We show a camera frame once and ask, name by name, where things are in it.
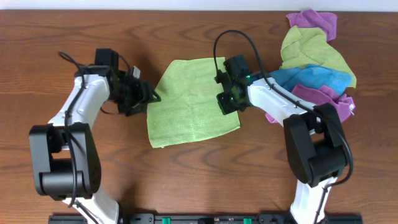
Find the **light green cloth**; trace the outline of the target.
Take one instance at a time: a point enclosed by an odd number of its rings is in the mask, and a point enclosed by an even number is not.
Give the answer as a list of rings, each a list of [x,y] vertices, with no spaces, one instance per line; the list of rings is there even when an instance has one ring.
[[[147,107],[147,128],[153,148],[204,141],[240,128],[237,112],[224,115],[216,99],[223,91],[214,81],[224,57],[174,60],[155,91],[161,101]]]

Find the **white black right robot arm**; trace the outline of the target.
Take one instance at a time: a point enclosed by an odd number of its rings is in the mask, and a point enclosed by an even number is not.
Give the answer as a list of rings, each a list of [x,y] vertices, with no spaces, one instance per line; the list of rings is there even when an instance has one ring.
[[[329,189],[350,162],[335,107],[296,97],[267,73],[254,73],[241,55],[223,65],[215,76],[223,88],[217,96],[222,113],[254,106],[283,127],[289,166],[297,178],[290,214],[296,223],[324,222]]]

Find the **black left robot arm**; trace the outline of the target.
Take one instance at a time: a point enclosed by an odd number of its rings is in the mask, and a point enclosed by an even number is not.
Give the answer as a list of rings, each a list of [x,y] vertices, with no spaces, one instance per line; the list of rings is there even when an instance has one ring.
[[[95,61],[88,65],[65,52],[58,54],[77,67],[73,90],[47,124],[30,129],[30,155],[37,193],[79,214],[51,215],[48,222],[138,223],[138,216],[123,213],[101,187],[101,163],[91,130],[106,101],[117,105],[118,114],[132,116],[161,97],[139,78],[137,67],[119,69],[122,56],[113,49],[96,49]]]

